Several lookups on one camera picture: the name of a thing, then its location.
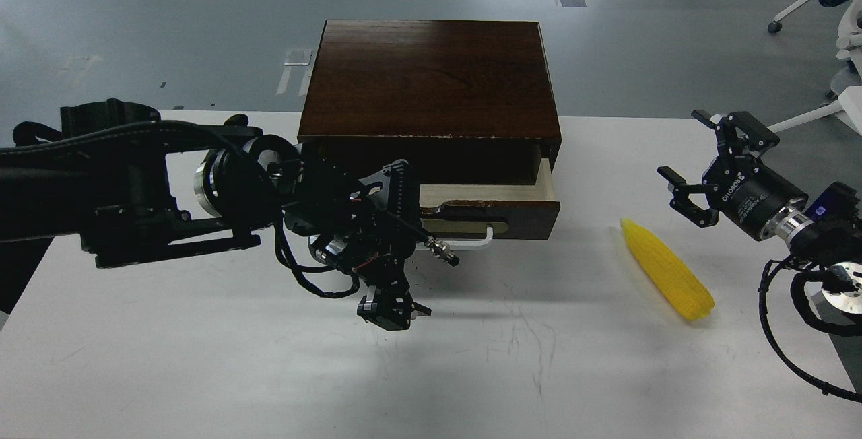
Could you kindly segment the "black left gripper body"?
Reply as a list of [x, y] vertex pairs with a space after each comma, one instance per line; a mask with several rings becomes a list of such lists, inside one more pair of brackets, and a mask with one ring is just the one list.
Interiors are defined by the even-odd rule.
[[407, 331], [413, 320], [413, 301], [405, 277], [388, 285], [372, 286], [360, 299], [356, 314], [384, 331]]

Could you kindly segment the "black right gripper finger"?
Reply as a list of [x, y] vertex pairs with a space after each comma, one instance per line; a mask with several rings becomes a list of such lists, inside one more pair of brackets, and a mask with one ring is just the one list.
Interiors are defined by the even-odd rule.
[[745, 111], [713, 116], [705, 110], [694, 110], [692, 117], [713, 130], [717, 140], [717, 156], [722, 160], [737, 156], [760, 159], [780, 143], [776, 133]]
[[660, 166], [657, 168], [657, 172], [668, 182], [668, 189], [672, 196], [670, 206], [674, 211], [677, 211], [699, 228], [707, 228], [717, 224], [719, 211], [712, 208], [711, 205], [708, 205], [707, 208], [699, 207], [690, 197], [692, 195], [708, 196], [717, 193], [719, 191], [717, 175], [707, 172], [702, 177], [701, 183], [690, 184], [669, 166]]

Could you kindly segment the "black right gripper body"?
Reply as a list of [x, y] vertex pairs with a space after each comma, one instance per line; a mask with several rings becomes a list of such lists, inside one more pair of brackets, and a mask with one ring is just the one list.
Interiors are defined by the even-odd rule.
[[717, 157], [702, 181], [709, 204], [700, 215], [702, 228], [723, 214], [756, 242], [773, 236], [792, 242], [809, 229], [807, 194], [755, 157]]

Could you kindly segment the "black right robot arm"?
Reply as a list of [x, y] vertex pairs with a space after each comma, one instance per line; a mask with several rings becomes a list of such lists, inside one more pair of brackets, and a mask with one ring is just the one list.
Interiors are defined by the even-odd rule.
[[777, 237], [788, 256], [764, 265], [758, 317], [768, 344], [787, 368], [822, 394], [852, 402], [860, 394], [832, 386], [795, 365], [779, 347], [768, 320], [768, 292], [779, 271], [794, 270], [791, 300], [801, 319], [835, 337], [860, 336], [860, 215], [852, 187], [835, 182], [813, 203], [800, 188], [764, 163], [779, 137], [748, 112], [692, 117], [715, 136], [717, 155], [698, 183], [668, 166], [657, 169], [671, 191], [670, 206], [700, 228], [727, 216], [752, 240]]

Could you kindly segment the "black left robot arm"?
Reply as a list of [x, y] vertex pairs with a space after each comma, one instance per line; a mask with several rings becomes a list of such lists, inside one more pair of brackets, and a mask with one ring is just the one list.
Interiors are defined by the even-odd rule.
[[250, 126], [164, 119], [108, 99], [61, 109], [61, 129], [21, 122], [2, 150], [2, 242], [77, 234], [99, 268], [254, 248], [274, 253], [317, 297], [368, 292], [357, 314], [406, 331], [431, 310], [404, 273], [416, 246], [459, 264], [421, 221], [406, 160], [355, 178], [309, 145]]

